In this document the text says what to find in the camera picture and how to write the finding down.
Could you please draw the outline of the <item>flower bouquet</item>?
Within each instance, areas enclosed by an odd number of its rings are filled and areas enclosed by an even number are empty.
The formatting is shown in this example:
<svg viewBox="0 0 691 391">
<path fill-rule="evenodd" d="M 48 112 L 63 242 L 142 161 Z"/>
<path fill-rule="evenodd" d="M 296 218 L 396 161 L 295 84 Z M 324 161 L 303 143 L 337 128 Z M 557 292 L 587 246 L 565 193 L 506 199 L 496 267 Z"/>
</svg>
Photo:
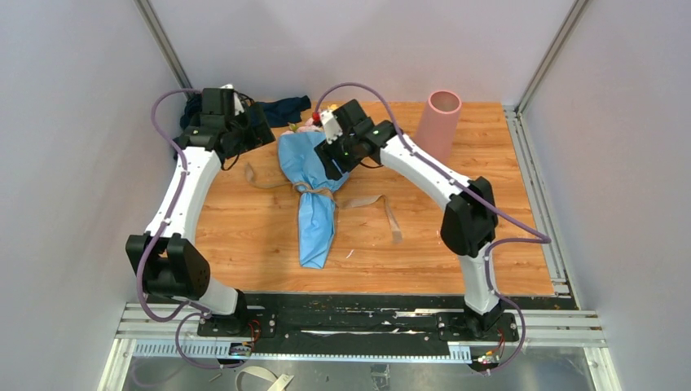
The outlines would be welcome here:
<svg viewBox="0 0 691 391">
<path fill-rule="evenodd" d="M 286 135 L 286 134 L 298 134 L 298 133 L 310 133 L 310 132 L 323 133 L 322 128 L 320 126 L 316 125 L 312 118 L 308 119 L 307 121 L 305 121 L 301 125 L 299 125 L 297 123 L 289 124 L 288 129 L 284 132 L 284 135 Z"/>
</svg>

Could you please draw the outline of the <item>tan ribbon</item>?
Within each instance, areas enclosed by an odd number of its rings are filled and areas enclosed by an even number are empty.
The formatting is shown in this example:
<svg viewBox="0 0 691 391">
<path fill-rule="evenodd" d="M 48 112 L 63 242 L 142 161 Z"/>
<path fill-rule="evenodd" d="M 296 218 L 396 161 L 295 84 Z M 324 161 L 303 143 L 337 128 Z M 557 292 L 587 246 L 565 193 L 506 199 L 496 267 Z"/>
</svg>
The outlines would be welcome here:
<svg viewBox="0 0 691 391">
<path fill-rule="evenodd" d="M 254 171 L 253 166 L 250 163 L 246 163 L 244 166 L 244 177 L 245 177 L 245 180 L 247 183 L 249 183 L 253 187 L 260 188 L 260 189 L 272 189 L 272 188 L 277 188 L 277 187 L 290 186 L 294 191 L 299 192 L 301 194 L 313 194 L 313 195 L 324 196 L 324 197 L 330 199 L 332 201 L 332 203 L 335 205 L 335 207 L 339 208 L 339 209 L 361 208 L 361 207 L 375 204 L 379 200 L 382 200 L 383 205 L 384 205 L 385 215 L 387 217 L 388 224 L 389 224 L 390 231 L 391 231 L 391 235 L 392 235 L 392 242 L 394 244 L 398 244 L 398 243 L 401 243 L 403 241 L 403 233 L 401 231 L 400 225 L 398 224 L 398 221 L 394 215 L 394 211 L 392 210 L 392 208 L 390 206 L 390 202 L 389 202 L 387 196 L 384 194 L 359 197 L 359 198 L 351 198 L 351 199 L 339 199 L 339 198 L 336 198 L 334 196 L 333 192 L 331 190 L 329 190 L 328 188 L 326 188 L 326 187 L 313 188 L 306 182 L 292 183 L 287 179 L 283 179 L 283 180 L 279 180 L 278 182 L 260 183 L 257 180 L 257 175 Z"/>
</svg>

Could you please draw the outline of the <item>blue wrapping paper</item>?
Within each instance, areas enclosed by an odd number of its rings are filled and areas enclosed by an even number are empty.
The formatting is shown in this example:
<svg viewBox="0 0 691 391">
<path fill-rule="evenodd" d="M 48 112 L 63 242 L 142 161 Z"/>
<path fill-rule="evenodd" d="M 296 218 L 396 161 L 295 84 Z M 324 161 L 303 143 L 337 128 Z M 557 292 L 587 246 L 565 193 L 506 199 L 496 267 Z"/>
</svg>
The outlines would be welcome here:
<svg viewBox="0 0 691 391">
<path fill-rule="evenodd" d="M 320 132 L 286 132 L 278 139 L 279 166 L 300 194 L 297 209 L 299 264 L 322 269 L 336 234 L 334 193 L 348 179 L 327 178 L 315 147 L 325 140 Z"/>
</svg>

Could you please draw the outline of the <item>pink cylindrical vase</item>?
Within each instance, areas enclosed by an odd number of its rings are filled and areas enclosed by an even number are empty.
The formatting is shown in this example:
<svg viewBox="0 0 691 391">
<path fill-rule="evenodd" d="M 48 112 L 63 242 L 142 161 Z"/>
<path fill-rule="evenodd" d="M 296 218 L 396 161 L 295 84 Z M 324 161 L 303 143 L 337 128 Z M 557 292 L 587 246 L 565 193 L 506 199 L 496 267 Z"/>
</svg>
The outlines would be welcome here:
<svg viewBox="0 0 691 391">
<path fill-rule="evenodd" d="M 430 94 L 425 103 L 413 140 L 437 161 L 446 164 L 451 156 L 462 101 L 449 90 Z"/>
</svg>

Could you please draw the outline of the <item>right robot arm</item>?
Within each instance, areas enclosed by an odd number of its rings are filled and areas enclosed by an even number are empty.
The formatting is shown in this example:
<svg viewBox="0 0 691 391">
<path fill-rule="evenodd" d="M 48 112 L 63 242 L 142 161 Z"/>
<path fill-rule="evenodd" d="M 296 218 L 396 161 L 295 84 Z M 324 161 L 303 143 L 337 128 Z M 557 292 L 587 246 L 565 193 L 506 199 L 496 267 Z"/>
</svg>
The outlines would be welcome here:
<svg viewBox="0 0 691 391">
<path fill-rule="evenodd" d="M 491 184 L 441 164 L 392 121 L 375 123 L 355 99 L 315 110 L 312 120 L 325 135 L 315 153 L 328 178 L 342 178 L 368 157 L 405 177 L 438 205 L 443 211 L 442 242 L 460 261 L 466 331 L 476 340 L 495 333 L 504 310 L 490 249 L 499 222 Z"/>
</svg>

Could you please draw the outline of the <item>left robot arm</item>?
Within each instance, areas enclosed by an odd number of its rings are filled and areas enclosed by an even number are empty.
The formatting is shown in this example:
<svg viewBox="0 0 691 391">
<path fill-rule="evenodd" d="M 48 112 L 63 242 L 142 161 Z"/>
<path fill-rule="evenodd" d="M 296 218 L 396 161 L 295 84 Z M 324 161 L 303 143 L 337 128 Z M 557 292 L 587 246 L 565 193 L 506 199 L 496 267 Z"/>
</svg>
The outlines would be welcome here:
<svg viewBox="0 0 691 391">
<path fill-rule="evenodd" d="M 130 235 L 125 252 L 132 265 L 139 304 L 153 321 L 167 323 L 184 308 L 197 311 L 206 325 L 241 336 L 251 322 L 241 290 L 211 275 L 209 262 L 196 248 L 196 228 L 208 191 L 231 158 L 275 141 L 261 107 L 232 84 L 184 94 L 201 98 L 200 111 L 177 136 L 163 130 L 152 105 L 155 131 L 173 148 L 176 165 L 161 206 L 140 235 Z"/>
</svg>

